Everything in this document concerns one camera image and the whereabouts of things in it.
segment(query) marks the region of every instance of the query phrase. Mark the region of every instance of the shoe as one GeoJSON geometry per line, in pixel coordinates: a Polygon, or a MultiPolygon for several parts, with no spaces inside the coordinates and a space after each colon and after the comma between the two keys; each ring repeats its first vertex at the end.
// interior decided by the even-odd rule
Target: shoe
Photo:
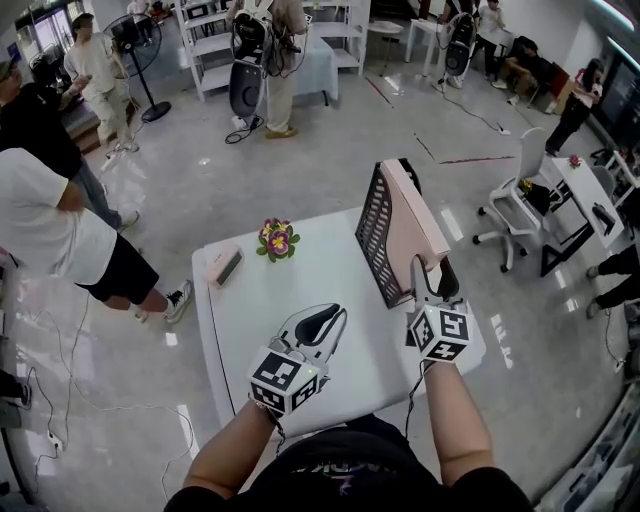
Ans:
{"type": "Polygon", "coordinates": [[[587,270],[587,277],[589,279],[595,279],[599,275],[600,274],[598,273],[598,267],[589,267],[589,269],[587,270]]]}
{"type": "Polygon", "coordinates": [[[138,151],[140,149],[140,146],[138,146],[135,142],[133,141],[129,141],[129,142],[123,142],[121,145],[122,149],[124,149],[125,151],[129,151],[129,153],[135,153],[136,151],[138,151]]]}
{"type": "Polygon", "coordinates": [[[120,219],[122,220],[122,224],[120,225],[120,229],[118,233],[122,233],[125,229],[133,226],[140,219],[140,212],[138,210],[130,213],[128,215],[120,215],[120,219]]]}
{"type": "Polygon", "coordinates": [[[20,397],[20,402],[27,409],[31,408],[31,386],[28,384],[22,385],[22,396],[20,397]]]}
{"type": "Polygon", "coordinates": [[[600,305],[594,300],[591,301],[591,304],[587,306],[587,318],[591,320],[594,316],[602,311],[600,305]]]}
{"type": "Polygon", "coordinates": [[[133,311],[133,317],[138,322],[143,324],[147,321],[147,318],[149,318],[149,312],[145,311],[144,309],[140,309],[139,307],[136,307],[136,309],[133,311]]]}
{"type": "Polygon", "coordinates": [[[180,288],[167,295],[169,308],[164,314],[165,320],[170,324],[177,324],[182,318],[184,310],[187,309],[192,298],[193,283],[187,279],[180,285],[180,288]]]}
{"type": "Polygon", "coordinates": [[[295,137],[298,135],[298,129],[293,126],[289,126],[286,132],[274,132],[267,128],[265,137],[267,139],[288,139],[289,137],[295,137]]]}

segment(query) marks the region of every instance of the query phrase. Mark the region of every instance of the white shelving unit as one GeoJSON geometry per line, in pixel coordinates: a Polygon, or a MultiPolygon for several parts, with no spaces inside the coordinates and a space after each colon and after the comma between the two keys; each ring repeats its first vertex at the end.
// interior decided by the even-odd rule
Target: white shelving unit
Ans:
{"type": "Polygon", "coordinates": [[[229,85],[231,64],[214,65],[213,67],[206,68],[202,61],[202,56],[217,52],[230,52],[231,34],[224,32],[222,34],[196,39],[195,30],[193,29],[206,25],[207,23],[222,21],[225,19],[227,13],[226,11],[217,12],[202,16],[201,18],[188,20],[185,17],[185,8],[190,6],[191,5],[188,4],[180,8],[176,5],[175,13],[178,18],[178,25],[180,25],[180,33],[182,34],[182,42],[184,44],[187,61],[189,62],[189,67],[191,67],[193,80],[196,83],[198,97],[200,101],[204,102],[205,91],[220,89],[229,85]]]}
{"type": "Polygon", "coordinates": [[[313,16],[314,7],[344,7],[345,20],[311,22],[313,34],[323,39],[342,39],[342,48],[334,48],[338,68],[357,68],[358,74],[364,72],[364,59],[367,53],[367,29],[371,0],[322,0],[303,1],[302,6],[313,16]]]}

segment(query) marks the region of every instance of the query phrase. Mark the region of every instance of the khaki pants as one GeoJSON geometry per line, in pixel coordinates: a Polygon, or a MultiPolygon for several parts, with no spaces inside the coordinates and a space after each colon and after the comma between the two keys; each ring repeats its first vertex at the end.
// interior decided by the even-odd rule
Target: khaki pants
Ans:
{"type": "Polygon", "coordinates": [[[115,87],[107,93],[87,100],[87,103],[100,120],[100,126],[98,126],[100,144],[106,145],[114,132],[120,143],[131,141],[127,112],[115,87]]]}
{"type": "Polygon", "coordinates": [[[293,73],[285,70],[286,77],[267,77],[267,128],[284,133],[289,129],[295,81],[293,73]]]}

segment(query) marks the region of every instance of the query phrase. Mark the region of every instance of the black mesh file holder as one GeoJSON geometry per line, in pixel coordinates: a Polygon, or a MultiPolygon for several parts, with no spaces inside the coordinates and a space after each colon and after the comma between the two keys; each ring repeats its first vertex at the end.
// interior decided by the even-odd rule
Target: black mesh file holder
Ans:
{"type": "MultiPolygon", "coordinates": [[[[401,158],[400,164],[411,178],[411,181],[422,195],[420,180],[406,158],[401,158]]],[[[400,289],[398,280],[387,259],[387,234],[392,215],[391,195],[387,181],[380,171],[380,163],[376,164],[373,178],[369,185],[367,200],[362,209],[362,215],[356,229],[356,238],[364,257],[369,264],[380,293],[387,308],[397,306],[408,296],[400,289]]]]}

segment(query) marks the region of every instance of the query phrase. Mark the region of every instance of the potted flower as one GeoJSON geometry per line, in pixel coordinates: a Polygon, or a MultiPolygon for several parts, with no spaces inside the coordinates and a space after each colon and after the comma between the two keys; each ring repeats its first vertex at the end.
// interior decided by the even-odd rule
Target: potted flower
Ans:
{"type": "Polygon", "coordinates": [[[264,221],[264,227],[258,232],[260,247],[256,253],[267,256],[271,263],[284,258],[291,258],[296,252],[294,244],[300,241],[300,235],[294,234],[293,226],[288,220],[277,218],[264,221]]]}

